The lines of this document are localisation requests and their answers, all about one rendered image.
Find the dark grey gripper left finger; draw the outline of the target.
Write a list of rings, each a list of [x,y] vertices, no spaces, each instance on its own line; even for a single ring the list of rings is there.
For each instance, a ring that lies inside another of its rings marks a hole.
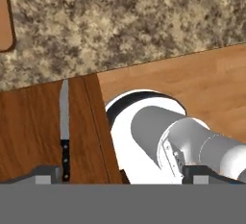
[[[58,165],[40,165],[31,172],[0,182],[6,184],[54,185],[62,181],[61,168]]]

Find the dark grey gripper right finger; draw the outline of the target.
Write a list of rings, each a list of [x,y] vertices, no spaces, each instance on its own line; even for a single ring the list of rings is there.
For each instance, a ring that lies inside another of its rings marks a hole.
[[[245,185],[245,182],[219,175],[205,165],[186,165],[183,176],[183,185]]]

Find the light brown wooden cutting board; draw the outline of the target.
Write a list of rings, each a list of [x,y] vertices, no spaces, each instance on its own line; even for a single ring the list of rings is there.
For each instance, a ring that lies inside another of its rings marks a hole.
[[[0,0],[0,53],[13,50],[15,43],[11,0]]]

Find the dark brown wooden drawer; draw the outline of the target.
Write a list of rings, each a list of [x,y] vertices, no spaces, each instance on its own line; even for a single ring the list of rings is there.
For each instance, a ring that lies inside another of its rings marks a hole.
[[[60,165],[60,81],[0,92],[0,182]],[[118,168],[95,74],[69,80],[72,184],[126,184]]]

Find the white and grey round object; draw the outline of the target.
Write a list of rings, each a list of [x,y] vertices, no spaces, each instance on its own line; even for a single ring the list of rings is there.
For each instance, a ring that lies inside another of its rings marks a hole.
[[[214,132],[177,99],[134,89],[111,99],[106,112],[118,165],[130,183],[182,185],[184,166],[205,165],[246,185],[246,143]]]

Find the black-handled steel knife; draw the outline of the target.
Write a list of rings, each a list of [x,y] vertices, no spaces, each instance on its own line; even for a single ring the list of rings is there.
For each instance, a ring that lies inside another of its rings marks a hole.
[[[61,134],[61,164],[62,180],[68,182],[70,179],[69,167],[69,100],[68,100],[68,80],[61,84],[60,93],[60,134]]]

